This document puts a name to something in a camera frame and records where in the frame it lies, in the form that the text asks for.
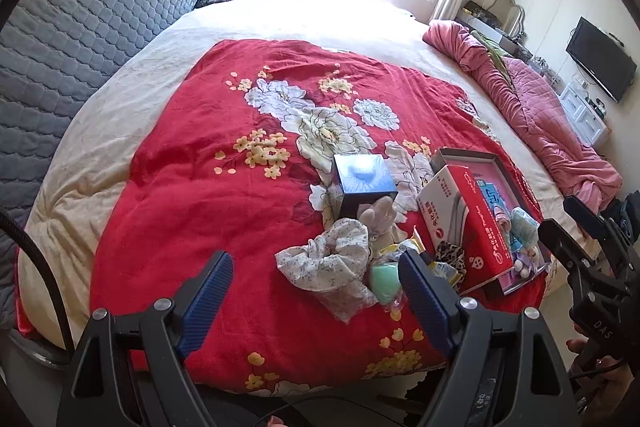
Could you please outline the person's right hand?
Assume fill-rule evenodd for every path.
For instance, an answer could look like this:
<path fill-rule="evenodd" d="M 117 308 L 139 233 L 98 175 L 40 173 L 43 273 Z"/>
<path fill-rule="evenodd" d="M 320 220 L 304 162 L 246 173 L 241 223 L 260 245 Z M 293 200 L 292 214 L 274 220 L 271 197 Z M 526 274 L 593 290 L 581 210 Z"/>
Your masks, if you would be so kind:
<path fill-rule="evenodd" d="M 628 365 L 621 365 L 593 379 L 596 394 L 582 417 L 583 426 L 638 426 L 639 378 Z"/>

